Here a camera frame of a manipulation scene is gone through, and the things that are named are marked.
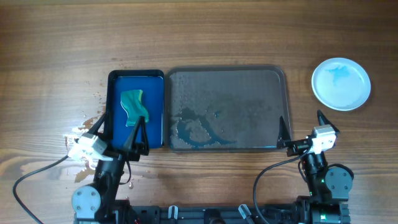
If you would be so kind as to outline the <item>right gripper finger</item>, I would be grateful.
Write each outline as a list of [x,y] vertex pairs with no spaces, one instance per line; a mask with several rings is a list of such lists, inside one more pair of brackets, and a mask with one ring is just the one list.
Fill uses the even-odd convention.
[[287,129],[284,118],[279,118],[279,133],[277,137],[277,143],[288,143],[291,142],[289,130]]
[[317,118],[318,118],[318,123],[319,123],[320,126],[323,126],[323,125],[330,125],[330,126],[333,128],[333,130],[334,130],[334,132],[335,132],[336,134],[339,134],[339,133],[340,133],[340,130],[339,130],[331,121],[329,121],[329,120],[326,118],[326,116],[322,113],[321,110],[318,110],[318,111],[317,111]]

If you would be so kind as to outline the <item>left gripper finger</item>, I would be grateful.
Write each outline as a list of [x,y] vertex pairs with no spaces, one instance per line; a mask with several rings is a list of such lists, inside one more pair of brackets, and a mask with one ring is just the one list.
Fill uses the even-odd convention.
[[123,144],[123,150],[126,152],[149,152],[145,117],[140,116],[137,119],[134,129]]
[[102,140],[110,140],[110,133],[107,128],[108,122],[111,121],[111,112],[105,111],[99,120],[92,125],[92,127],[88,130],[88,134],[92,134],[98,136]]

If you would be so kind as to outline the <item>white plate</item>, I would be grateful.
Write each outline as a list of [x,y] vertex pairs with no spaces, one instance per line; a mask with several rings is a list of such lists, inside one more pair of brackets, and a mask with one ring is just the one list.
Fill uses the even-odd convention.
[[315,97],[337,111],[362,106],[371,94],[371,81],[365,69],[347,58],[330,58],[314,69],[311,79]]

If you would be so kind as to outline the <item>green yellow sponge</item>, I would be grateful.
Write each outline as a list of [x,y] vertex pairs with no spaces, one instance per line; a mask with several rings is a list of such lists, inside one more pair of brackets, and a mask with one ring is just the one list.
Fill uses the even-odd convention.
[[129,90],[121,93],[121,106],[127,114],[126,126],[134,126],[142,116],[149,122],[149,112],[142,103],[142,90]]

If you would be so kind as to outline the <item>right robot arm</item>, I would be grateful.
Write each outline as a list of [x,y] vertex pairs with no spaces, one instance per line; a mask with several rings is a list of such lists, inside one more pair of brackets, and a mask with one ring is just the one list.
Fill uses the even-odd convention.
[[351,222],[348,200],[353,187],[353,171],[343,164],[329,164],[325,151],[335,147],[340,130],[317,111],[318,126],[306,138],[293,141],[283,117],[279,121],[277,148],[286,148],[287,156],[297,156],[300,175],[310,195],[297,197],[292,205],[293,223]]

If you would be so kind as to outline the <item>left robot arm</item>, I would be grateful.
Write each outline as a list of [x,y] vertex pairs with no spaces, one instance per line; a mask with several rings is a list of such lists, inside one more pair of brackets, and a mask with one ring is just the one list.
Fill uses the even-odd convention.
[[75,223],[139,223],[139,216],[126,199],[117,200],[121,177],[127,166],[132,174],[130,162],[137,162],[149,154],[146,134],[146,119],[139,116],[129,137],[122,147],[114,148],[106,135],[98,130],[108,115],[102,117],[81,137],[68,156],[97,160],[93,182],[77,188],[72,195]]

